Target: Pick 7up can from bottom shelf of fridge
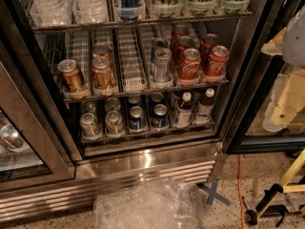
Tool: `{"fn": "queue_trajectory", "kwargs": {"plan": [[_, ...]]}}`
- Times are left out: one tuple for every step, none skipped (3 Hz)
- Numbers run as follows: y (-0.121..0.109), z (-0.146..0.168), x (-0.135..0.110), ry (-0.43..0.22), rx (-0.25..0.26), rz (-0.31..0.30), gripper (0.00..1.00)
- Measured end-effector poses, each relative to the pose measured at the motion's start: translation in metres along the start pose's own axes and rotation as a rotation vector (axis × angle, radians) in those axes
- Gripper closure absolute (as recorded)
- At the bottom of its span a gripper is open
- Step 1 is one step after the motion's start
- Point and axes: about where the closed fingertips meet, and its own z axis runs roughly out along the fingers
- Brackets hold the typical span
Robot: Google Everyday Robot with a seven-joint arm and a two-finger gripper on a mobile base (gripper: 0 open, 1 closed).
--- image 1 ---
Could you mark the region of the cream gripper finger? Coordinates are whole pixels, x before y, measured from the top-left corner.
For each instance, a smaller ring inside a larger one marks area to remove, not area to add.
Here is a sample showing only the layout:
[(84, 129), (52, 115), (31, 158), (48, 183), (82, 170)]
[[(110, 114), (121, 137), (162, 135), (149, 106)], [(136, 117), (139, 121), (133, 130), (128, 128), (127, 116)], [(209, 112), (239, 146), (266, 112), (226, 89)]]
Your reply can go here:
[(270, 56), (281, 55), (285, 32), (286, 28), (282, 29), (273, 39), (264, 44), (260, 51)]

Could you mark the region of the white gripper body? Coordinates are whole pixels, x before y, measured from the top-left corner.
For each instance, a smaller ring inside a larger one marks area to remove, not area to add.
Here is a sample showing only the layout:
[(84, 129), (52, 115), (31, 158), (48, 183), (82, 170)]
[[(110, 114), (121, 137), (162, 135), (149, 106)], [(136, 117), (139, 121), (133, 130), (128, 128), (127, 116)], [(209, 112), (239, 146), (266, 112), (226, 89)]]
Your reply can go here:
[(289, 65), (274, 82), (271, 101), (264, 115), (263, 129), (271, 133), (284, 129), (290, 133), (303, 133), (304, 109), (305, 69)]

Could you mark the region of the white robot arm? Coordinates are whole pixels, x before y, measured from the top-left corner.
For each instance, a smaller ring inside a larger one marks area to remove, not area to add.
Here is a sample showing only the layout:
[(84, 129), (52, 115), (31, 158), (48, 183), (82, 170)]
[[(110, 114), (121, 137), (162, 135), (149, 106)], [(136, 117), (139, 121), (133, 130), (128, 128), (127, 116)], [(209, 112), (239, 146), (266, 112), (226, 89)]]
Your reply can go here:
[(305, 6), (261, 51), (281, 55), (293, 67), (290, 73), (277, 77), (265, 112), (263, 128), (275, 133), (286, 128), (305, 108)]

